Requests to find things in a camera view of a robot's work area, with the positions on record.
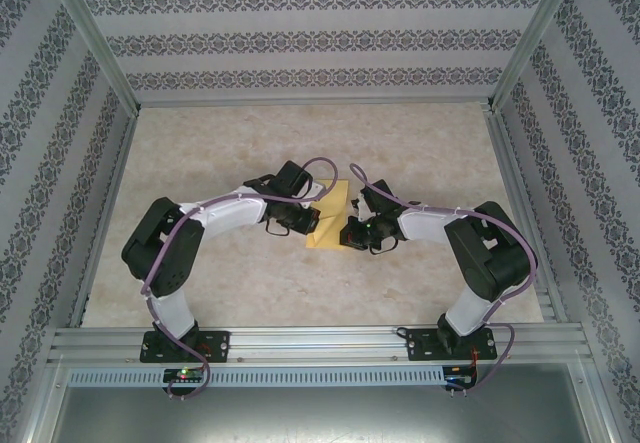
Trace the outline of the yellow cloth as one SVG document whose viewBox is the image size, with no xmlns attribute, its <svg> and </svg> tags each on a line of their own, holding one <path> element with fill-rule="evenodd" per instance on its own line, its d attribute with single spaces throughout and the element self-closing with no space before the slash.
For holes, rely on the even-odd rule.
<svg viewBox="0 0 640 443">
<path fill-rule="evenodd" d="M 315 230 L 306 236 L 308 249 L 340 250 L 340 231 L 347 223 L 349 182 L 339 179 L 333 189 L 311 207 L 320 212 Z"/>
</svg>

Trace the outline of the small circuit board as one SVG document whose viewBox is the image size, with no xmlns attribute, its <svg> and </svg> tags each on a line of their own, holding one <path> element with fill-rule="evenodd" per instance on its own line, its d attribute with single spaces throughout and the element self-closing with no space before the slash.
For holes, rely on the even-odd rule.
<svg viewBox="0 0 640 443">
<path fill-rule="evenodd" d="M 456 390 L 470 390 L 476 385 L 477 375 L 471 374 L 446 374 L 446 384 Z"/>
<path fill-rule="evenodd" d="M 201 368 L 165 369 L 163 382 L 165 384 L 200 384 L 205 376 L 206 374 Z"/>
</svg>

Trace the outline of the grey metal panel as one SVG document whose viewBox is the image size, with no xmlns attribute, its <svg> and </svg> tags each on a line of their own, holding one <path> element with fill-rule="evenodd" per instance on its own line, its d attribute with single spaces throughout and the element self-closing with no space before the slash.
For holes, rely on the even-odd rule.
<svg viewBox="0 0 640 443">
<path fill-rule="evenodd" d="M 52 443 L 600 443 L 575 403 L 451 397 L 435 388 L 72 388 Z"/>
</svg>

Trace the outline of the short aluminium wall rail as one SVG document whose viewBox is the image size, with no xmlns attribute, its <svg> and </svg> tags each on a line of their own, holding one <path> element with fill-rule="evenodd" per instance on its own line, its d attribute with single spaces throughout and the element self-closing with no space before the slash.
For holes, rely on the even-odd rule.
<svg viewBox="0 0 640 443">
<path fill-rule="evenodd" d="M 172 109 L 198 107 L 306 106 L 306 105 L 385 105 L 385 104 L 478 104 L 491 108 L 489 97 L 313 97 L 313 98 L 244 98 L 214 100 L 158 100 L 140 103 L 141 109 Z"/>
</svg>

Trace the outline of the wide aluminium mounting rail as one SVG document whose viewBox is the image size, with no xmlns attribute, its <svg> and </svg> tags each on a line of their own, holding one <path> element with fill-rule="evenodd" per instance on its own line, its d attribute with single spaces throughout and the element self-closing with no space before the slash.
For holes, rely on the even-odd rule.
<svg viewBox="0 0 640 443">
<path fill-rule="evenodd" d="M 514 326 L 508 363 L 574 363 L 593 358 L 578 323 Z M 55 331 L 48 365 L 138 366 L 143 328 L 77 328 Z M 391 326 L 231 328 L 229 366 L 347 366 L 407 364 L 406 343 Z"/>
</svg>

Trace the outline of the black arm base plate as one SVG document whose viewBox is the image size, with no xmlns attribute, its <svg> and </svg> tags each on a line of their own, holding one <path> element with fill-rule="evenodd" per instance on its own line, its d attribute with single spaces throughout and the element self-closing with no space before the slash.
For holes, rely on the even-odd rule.
<svg viewBox="0 0 640 443">
<path fill-rule="evenodd" d="M 487 327 L 468 336 L 454 336 L 450 349 L 440 340 L 437 328 L 408 329 L 405 341 L 410 361 L 462 361 L 473 357 L 494 361 L 498 358 L 493 332 Z"/>
<path fill-rule="evenodd" d="M 180 341 L 209 363 L 226 363 L 230 346 L 228 331 L 193 328 Z M 159 330 L 144 334 L 139 360 L 142 363 L 198 363 L 199 359 L 172 342 Z"/>
</svg>

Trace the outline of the aluminium side rail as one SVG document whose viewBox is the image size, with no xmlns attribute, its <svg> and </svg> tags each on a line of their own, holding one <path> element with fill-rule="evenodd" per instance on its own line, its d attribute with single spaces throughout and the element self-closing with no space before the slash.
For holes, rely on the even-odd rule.
<svg viewBox="0 0 640 443">
<path fill-rule="evenodd" d="M 563 306 L 552 265 L 544 248 L 525 181 L 504 122 L 488 105 L 483 106 L 483 116 L 512 209 L 512 220 L 537 256 L 538 270 L 533 286 L 543 319 L 545 322 L 568 323 L 570 318 Z"/>
<path fill-rule="evenodd" d="M 96 219 L 95 231 L 89 241 L 86 258 L 79 275 L 79 283 L 71 302 L 66 328 L 79 328 L 84 319 L 87 302 L 90 298 L 91 288 L 99 266 L 104 242 L 108 233 L 110 220 L 114 211 L 119 188 L 125 171 L 127 159 L 134 139 L 138 117 L 132 116 L 127 121 L 126 128 L 121 135 L 120 143 L 112 169 L 109 173 L 106 193 L 101 202 L 100 212 Z"/>
</svg>

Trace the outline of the aluminium frame post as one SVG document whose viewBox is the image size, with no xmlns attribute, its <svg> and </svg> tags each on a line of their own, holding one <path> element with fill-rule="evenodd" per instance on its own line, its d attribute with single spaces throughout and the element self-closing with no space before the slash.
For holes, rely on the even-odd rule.
<svg viewBox="0 0 640 443">
<path fill-rule="evenodd" d="M 488 99 L 486 105 L 488 112 L 494 113 L 504 106 L 512 88 L 524 71 L 530 56 L 543 37 L 561 1 L 562 0 L 540 0 L 520 41 L 516 45 L 513 55 L 510 57 L 498 80 L 494 93 Z"/>
<path fill-rule="evenodd" d="M 124 105 L 129 116 L 137 117 L 140 103 L 135 97 L 123 70 L 106 38 L 102 34 L 85 0 L 61 0 L 74 21 L 83 40 L 96 58 L 110 86 Z"/>
</svg>

